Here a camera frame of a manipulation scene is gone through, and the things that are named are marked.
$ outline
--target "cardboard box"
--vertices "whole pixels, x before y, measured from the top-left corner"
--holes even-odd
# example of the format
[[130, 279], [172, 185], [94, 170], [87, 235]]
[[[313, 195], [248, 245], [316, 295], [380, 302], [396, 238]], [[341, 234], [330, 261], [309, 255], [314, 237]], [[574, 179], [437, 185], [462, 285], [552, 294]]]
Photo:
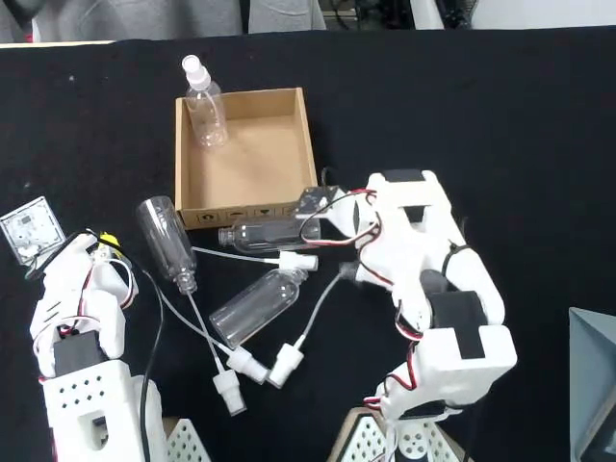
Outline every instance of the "cardboard box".
[[186, 103], [176, 100], [175, 208], [187, 229], [286, 216], [317, 186], [302, 89], [222, 98], [229, 141], [214, 149], [198, 145]]

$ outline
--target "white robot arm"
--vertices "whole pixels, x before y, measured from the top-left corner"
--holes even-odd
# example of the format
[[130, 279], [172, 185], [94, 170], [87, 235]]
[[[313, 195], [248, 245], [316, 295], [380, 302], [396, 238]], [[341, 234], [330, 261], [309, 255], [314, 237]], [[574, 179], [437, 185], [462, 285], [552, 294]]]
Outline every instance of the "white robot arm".
[[[30, 327], [59, 462], [142, 461], [141, 376], [119, 357], [125, 319], [138, 292], [130, 268], [83, 234], [45, 269], [45, 292]], [[127, 269], [128, 284], [115, 266]], [[150, 381], [145, 426], [152, 462], [167, 461], [161, 398]]]
[[355, 279], [391, 292], [396, 328], [410, 346], [365, 400], [386, 420], [459, 413], [516, 364], [501, 295], [433, 172], [375, 173], [351, 193], [307, 190], [296, 216], [328, 219], [355, 238]]

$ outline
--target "spray nozzle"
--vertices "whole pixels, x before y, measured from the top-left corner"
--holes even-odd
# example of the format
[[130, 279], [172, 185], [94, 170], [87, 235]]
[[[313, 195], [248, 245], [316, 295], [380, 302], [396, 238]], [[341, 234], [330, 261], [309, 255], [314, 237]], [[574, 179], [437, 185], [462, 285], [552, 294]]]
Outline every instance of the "spray nozzle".
[[186, 80], [194, 90], [205, 90], [212, 83], [210, 73], [195, 55], [185, 57], [182, 68], [186, 72]]

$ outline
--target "plastic bottle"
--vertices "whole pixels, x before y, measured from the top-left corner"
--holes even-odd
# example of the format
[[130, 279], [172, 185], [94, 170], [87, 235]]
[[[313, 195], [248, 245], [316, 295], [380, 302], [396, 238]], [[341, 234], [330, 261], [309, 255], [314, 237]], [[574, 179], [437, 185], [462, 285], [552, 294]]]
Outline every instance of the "plastic bottle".
[[150, 197], [137, 208], [137, 218], [161, 274], [183, 295], [196, 291], [196, 258], [171, 199]]
[[[243, 253], [274, 252], [310, 247], [299, 237], [303, 219], [293, 217], [243, 218], [229, 228], [218, 230], [222, 246], [233, 245]], [[312, 219], [303, 227], [302, 236], [309, 240], [321, 238], [321, 226]]]
[[274, 269], [216, 310], [210, 321], [230, 348], [238, 347], [295, 303], [307, 277], [303, 269]]
[[192, 131], [204, 147], [214, 147], [227, 141], [227, 121], [220, 87], [195, 55], [182, 61], [189, 89], [186, 105], [191, 116]]

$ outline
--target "black cable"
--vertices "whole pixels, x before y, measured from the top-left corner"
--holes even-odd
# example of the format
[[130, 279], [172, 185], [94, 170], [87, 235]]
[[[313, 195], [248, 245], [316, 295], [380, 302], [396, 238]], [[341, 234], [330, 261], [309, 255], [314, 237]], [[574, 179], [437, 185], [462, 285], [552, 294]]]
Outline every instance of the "black cable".
[[159, 308], [161, 310], [161, 320], [158, 324], [158, 331], [156, 332], [156, 339], [154, 339], [154, 344], [152, 345], [152, 349], [150, 350], [150, 357], [147, 361], [147, 366], [145, 367], [145, 373], [143, 374], [143, 383], [141, 385], [141, 401], [139, 406], [139, 427], [141, 432], [141, 445], [143, 446], [143, 456], [145, 462], [150, 462], [150, 445], [147, 439], [147, 428], [145, 426], [145, 404], [147, 402], [147, 388], [150, 383], [150, 376], [152, 374], [152, 369], [154, 368], [154, 361], [156, 359], [156, 353], [158, 352], [159, 344], [161, 343], [161, 337], [163, 336], [163, 327], [165, 326], [165, 308], [163, 306], [163, 298], [161, 297], [161, 289], [154, 281], [152, 275], [146, 271], [145, 269], [141, 269], [141, 272], [150, 280], [152, 283], [152, 287], [156, 292], [156, 297], [158, 298]]
[[334, 4], [334, 0], [329, 0], [329, 4], [331, 5], [331, 10], [336, 15], [336, 21], [338, 22], [338, 24], [340, 24], [340, 27], [342, 27], [343, 29], [345, 29], [347, 31], [348, 30], [348, 26], [343, 21], [343, 19], [340, 17], [340, 14], [338, 13], [338, 7]]
[[362, 15], [359, 10], [359, 1], [354, 0], [354, 3], [355, 3], [355, 18], [357, 19], [357, 30], [361, 31], [362, 30]]
[[358, 194], [366, 194], [366, 193], [371, 193], [370, 191], [367, 190], [361, 190], [361, 191], [351, 191], [351, 192], [347, 192], [345, 195], [341, 195], [340, 197], [332, 200], [331, 202], [328, 202], [327, 204], [325, 204], [324, 206], [322, 206], [320, 209], [318, 209], [314, 214], [312, 214], [310, 217], [308, 217], [307, 219], [305, 219], [301, 225], [299, 226], [299, 238], [302, 239], [304, 241], [304, 228], [306, 227], [306, 224], [308, 224], [308, 221], [310, 221], [311, 219], [314, 219], [314, 217], [316, 217], [318, 214], [323, 213], [324, 211], [326, 211], [327, 209], [329, 209], [330, 207], [332, 207], [336, 202], [339, 202], [343, 199], [346, 199], [348, 197], [351, 197], [353, 195], [358, 195]]
[[143, 446], [143, 457], [145, 459], [145, 462], [150, 462], [151, 460], [150, 446], [149, 446], [149, 441], [147, 439], [147, 428], [145, 426], [145, 405], [147, 403], [147, 389], [149, 386], [150, 376], [152, 374], [152, 369], [154, 368], [154, 361], [156, 359], [156, 353], [158, 352], [158, 347], [161, 343], [163, 328], [165, 327], [165, 307], [163, 305], [161, 289], [158, 287], [158, 284], [156, 284], [156, 281], [154, 280], [152, 275], [146, 269], [144, 269], [143, 266], [141, 266], [137, 262], [137, 260], [129, 256], [121, 246], [114, 244], [114, 243], [110, 243], [109, 241], [100, 238], [93, 231], [88, 230], [87, 232], [92, 234], [94, 237], [96, 237], [96, 239], [101, 244], [108, 245], [109, 247], [114, 248], [115, 250], [120, 252], [122, 255], [124, 255], [124, 257], [126, 257], [126, 259], [129, 262], [131, 262], [131, 264], [134, 265], [135, 268], [137, 268], [141, 272], [141, 274], [143, 274], [145, 277], [147, 277], [147, 279], [149, 279], [150, 283], [152, 284], [152, 288], [154, 289], [154, 292], [156, 293], [156, 297], [158, 298], [158, 304], [159, 304], [159, 308], [161, 311], [161, 320], [158, 325], [158, 331], [156, 332], [156, 338], [154, 339], [154, 344], [152, 345], [152, 349], [150, 349], [150, 356], [149, 356], [149, 359], [147, 360], [147, 366], [145, 367], [145, 372], [143, 373], [143, 383], [141, 385], [140, 415], [139, 415], [141, 445]]
[[479, 427], [479, 420], [481, 418], [481, 413], [483, 412], [483, 406], [486, 399], [487, 395], [485, 395], [483, 398], [480, 398], [479, 401], [475, 403], [475, 409], [473, 409], [473, 416], [471, 424], [469, 425], [469, 433], [466, 445], [464, 447], [464, 458], [462, 459], [462, 462], [469, 462], [469, 459], [471, 458], [471, 449], [475, 444], [477, 428]]
[[49, 257], [40, 265], [40, 267], [38, 268], [34, 268], [32, 271], [28, 271], [26, 273], [26, 275], [24, 276], [26, 281], [35, 281], [37, 279], [40, 279], [41, 276], [43, 276], [45, 269], [49, 266], [49, 264], [51, 264], [51, 262], [54, 261], [54, 259], [60, 255], [60, 253], [65, 250], [68, 245], [70, 243], [72, 243], [77, 236], [79, 236], [82, 233], [72, 233], [70, 236], [68, 236], [66, 238], [66, 240], [60, 244], [60, 246], [58, 248], [56, 248], [56, 250], [53, 251], [53, 253], [51, 255], [49, 255]]
[[462, 250], [465, 250], [467, 248], [471, 248], [471, 246], [467, 244], [456, 245], [454, 243], [451, 243], [450, 251], [446, 255], [445, 260], [443, 260], [443, 267], [441, 268], [441, 274], [447, 277], [447, 268], [449, 266], [449, 260], [451, 260], [451, 257], [455, 255], [456, 253], [460, 253]]
[[327, 185], [327, 174], [331, 175], [332, 170], [336, 170], [333, 167], [325, 166], [321, 169], [321, 186]]

